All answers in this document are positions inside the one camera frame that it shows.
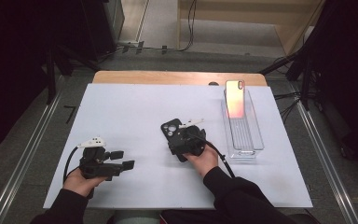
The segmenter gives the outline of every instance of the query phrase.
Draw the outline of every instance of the human hand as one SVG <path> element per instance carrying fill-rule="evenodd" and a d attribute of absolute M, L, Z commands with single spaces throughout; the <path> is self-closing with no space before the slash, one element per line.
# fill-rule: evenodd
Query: human hand
<path fill-rule="evenodd" d="M 204 151 L 199 156 L 194 156 L 191 153 L 186 153 L 183 156 L 193 164 L 202 178 L 218 165 L 217 152 L 208 145 L 205 145 Z"/>
<path fill-rule="evenodd" d="M 104 182 L 107 176 L 97 176 L 92 179 L 86 179 L 81 174 L 79 168 L 76 168 L 71 174 L 66 177 L 63 183 L 63 189 L 69 189 L 83 197 L 87 197 L 91 190 Z"/>

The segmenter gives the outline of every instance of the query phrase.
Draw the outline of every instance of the white tabletop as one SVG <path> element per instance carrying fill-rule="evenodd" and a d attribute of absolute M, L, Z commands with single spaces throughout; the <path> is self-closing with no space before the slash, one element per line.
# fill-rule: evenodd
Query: white tabletop
<path fill-rule="evenodd" d="M 255 182 L 276 207 L 312 207 L 296 157 L 269 87 L 247 87 L 264 141 L 254 161 L 230 162 L 236 176 Z M 133 170 L 105 181 L 89 207 L 115 209 L 213 208 L 213 195 L 189 162 L 179 162 L 168 149 L 160 125 L 171 119 L 198 124 L 207 139 L 227 154 L 221 102 L 224 87 L 134 84 L 89 84 L 76 115 L 44 208 L 50 208 L 62 188 L 62 174 L 72 149 L 100 136 L 107 151 L 123 150 L 135 160 Z M 78 166 L 80 148 L 70 169 Z"/>

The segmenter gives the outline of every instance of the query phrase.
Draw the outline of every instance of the wooden table edge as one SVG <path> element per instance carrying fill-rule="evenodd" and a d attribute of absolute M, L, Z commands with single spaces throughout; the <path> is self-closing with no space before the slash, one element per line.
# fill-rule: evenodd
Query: wooden table edge
<path fill-rule="evenodd" d="M 168 71 L 99 71 L 92 83 L 120 84 L 176 84 L 208 85 L 216 82 L 221 86 L 227 80 L 244 80 L 245 85 L 267 86 L 265 77 L 254 73 L 210 73 L 210 72 L 168 72 Z"/>

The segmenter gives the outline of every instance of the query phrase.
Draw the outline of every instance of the black sleeve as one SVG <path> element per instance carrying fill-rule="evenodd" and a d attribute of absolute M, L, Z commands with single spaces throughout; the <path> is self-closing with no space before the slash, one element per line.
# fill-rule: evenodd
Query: black sleeve
<path fill-rule="evenodd" d="M 31 224 L 81 224 L 89 200 L 68 189 L 61 189 L 51 208 L 34 217 Z"/>
<path fill-rule="evenodd" d="M 240 177 L 230 178 L 220 167 L 214 167 L 203 179 L 214 195 L 214 207 L 233 223 L 295 222 L 275 209 L 261 189 Z"/>

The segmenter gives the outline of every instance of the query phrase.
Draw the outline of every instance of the smartphone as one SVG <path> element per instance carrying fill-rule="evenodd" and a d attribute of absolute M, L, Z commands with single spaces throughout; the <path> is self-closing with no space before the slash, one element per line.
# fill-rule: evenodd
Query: smartphone
<path fill-rule="evenodd" d="M 244 117 L 244 89 L 245 82 L 243 80 L 228 80 L 226 82 L 227 115 L 230 119 Z"/>

